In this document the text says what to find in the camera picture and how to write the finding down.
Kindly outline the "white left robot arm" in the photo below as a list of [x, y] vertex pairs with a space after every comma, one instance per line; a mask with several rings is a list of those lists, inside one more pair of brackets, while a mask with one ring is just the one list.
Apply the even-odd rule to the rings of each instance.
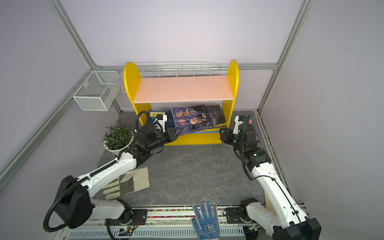
[[52, 233], [65, 227], [75, 229], [87, 221], [102, 219], [108, 223], [129, 224], [133, 212], [127, 202], [94, 200], [93, 197], [107, 184], [143, 164], [153, 155], [153, 150], [175, 141], [182, 132], [183, 128], [169, 128], [160, 132], [153, 125], [144, 125], [137, 128], [133, 141], [109, 163], [77, 178], [64, 178], [44, 217], [43, 229]]

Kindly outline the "dark blue book yellow label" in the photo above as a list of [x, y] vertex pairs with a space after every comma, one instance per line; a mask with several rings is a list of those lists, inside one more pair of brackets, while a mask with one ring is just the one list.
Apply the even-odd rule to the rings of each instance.
[[154, 125], [158, 131], [165, 132], [167, 129], [174, 128], [174, 118], [172, 116], [171, 110], [164, 111], [148, 111], [150, 120], [148, 124]]

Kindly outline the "purple book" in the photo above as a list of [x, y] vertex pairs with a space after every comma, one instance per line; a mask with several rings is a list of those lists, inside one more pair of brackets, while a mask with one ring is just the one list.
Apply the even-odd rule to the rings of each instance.
[[214, 123], [205, 105], [171, 108], [176, 128], [182, 128], [182, 135], [212, 129]]

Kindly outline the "black wolf cover book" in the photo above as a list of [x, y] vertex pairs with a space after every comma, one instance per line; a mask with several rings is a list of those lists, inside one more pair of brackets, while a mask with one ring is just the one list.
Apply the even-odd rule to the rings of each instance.
[[226, 125], [227, 121], [220, 105], [207, 106], [207, 111], [215, 127]]

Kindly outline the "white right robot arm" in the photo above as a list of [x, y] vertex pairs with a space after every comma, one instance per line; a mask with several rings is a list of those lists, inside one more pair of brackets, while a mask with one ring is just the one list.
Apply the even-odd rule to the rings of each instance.
[[251, 198], [240, 204], [243, 216], [258, 223], [274, 240], [318, 240], [320, 223], [296, 203], [267, 152], [258, 147], [257, 136], [250, 118], [245, 116], [235, 118], [234, 129], [220, 129], [222, 143], [233, 147], [247, 178], [259, 182], [274, 208], [270, 212]]

